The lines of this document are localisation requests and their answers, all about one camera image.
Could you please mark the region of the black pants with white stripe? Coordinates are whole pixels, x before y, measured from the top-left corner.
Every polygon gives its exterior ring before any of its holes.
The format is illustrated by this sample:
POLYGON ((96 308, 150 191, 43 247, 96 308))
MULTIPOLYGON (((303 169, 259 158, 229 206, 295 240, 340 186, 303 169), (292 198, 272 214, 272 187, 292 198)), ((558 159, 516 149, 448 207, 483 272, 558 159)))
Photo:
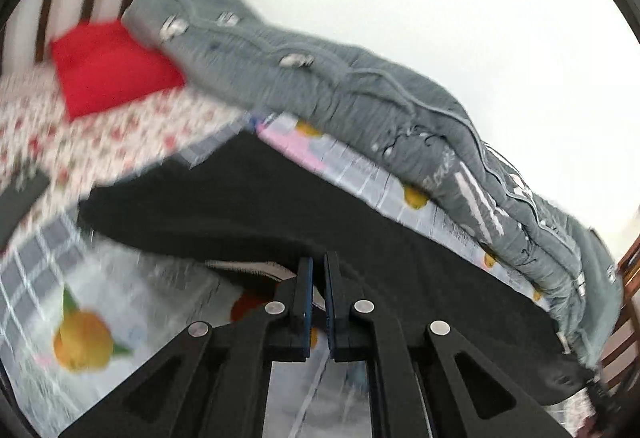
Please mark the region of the black pants with white stripe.
POLYGON ((164 163, 92 189, 81 222, 107 238, 198 262, 274 262, 335 253, 344 276, 382 297, 411 328, 452 325, 538 403, 585 385, 558 327, 522 294, 453 251, 392 221, 250 133, 203 163, 164 163))

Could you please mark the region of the brown wooden footboard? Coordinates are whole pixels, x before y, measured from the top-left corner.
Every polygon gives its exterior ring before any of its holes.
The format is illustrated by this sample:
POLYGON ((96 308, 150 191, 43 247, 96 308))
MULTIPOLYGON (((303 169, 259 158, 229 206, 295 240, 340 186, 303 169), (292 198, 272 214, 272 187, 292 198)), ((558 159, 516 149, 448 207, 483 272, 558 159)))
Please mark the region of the brown wooden footboard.
POLYGON ((606 387, 615 392, 639 369, 639 238, 618 262, 623 279, 623 306, 601 360, 606 387))

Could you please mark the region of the red floral bed sheet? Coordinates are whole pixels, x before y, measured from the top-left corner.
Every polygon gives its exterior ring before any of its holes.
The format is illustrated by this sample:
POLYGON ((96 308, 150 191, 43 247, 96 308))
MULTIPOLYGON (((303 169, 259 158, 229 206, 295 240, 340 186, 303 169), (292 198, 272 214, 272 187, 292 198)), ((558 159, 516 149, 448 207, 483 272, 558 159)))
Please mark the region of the red floral bed sheet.
POLYGON ((166 157, 219 131, 242 111, 191 87, 157 92, 71 119, 50 66, 1 78, 1 184, 27 158, 50 177, 11 244, 86 195, 94 184, 166 157))

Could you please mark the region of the red pillow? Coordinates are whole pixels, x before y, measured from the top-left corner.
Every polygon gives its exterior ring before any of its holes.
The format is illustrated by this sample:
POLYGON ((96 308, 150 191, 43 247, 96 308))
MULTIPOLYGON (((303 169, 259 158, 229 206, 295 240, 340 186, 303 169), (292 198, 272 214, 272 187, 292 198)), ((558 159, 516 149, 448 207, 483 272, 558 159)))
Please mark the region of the red pillow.
POLYGON ((139 44, 120 20, 78 24, 50 48, 72 120, 184 85, 177 67, 139 44))

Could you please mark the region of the grey quilted blanket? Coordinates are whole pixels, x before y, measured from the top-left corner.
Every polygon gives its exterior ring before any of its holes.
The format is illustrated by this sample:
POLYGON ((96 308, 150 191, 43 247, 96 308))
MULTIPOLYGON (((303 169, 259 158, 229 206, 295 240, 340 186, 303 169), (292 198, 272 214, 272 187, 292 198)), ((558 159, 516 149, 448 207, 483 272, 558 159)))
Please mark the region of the grey quilted blanket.
POLYGON ((444 87, 363 48, 270 26, 242 0, 133 0, 122 23, 201 91, 293 114, 424 190, 547 297, 582 363, 599 362, 623 300, 613 257, 484 143, 444 87))

